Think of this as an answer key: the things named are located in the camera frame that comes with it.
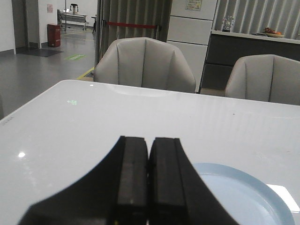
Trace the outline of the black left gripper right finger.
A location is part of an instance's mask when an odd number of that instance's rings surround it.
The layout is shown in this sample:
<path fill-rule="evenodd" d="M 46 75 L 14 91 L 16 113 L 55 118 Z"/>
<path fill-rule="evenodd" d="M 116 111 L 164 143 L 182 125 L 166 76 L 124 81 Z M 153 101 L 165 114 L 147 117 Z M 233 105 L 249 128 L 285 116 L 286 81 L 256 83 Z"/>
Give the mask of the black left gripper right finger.
<path fill-rule="evenodd" d="M 236 225 L 200 178 L 178 138 L 156 138 L 149 158 L 151 225 Z"/>

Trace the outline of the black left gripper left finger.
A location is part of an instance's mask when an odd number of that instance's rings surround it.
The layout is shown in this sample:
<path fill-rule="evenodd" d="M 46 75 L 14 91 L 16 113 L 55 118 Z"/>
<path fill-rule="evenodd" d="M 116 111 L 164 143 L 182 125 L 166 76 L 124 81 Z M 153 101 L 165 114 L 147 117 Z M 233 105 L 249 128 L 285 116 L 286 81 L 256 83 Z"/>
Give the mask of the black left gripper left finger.
<path fill-rule="evenodd" d="M 144 225 L 147 223 L 147 145 L 121 136 L 90 172 L 31 205 L 21 225 Z"/>

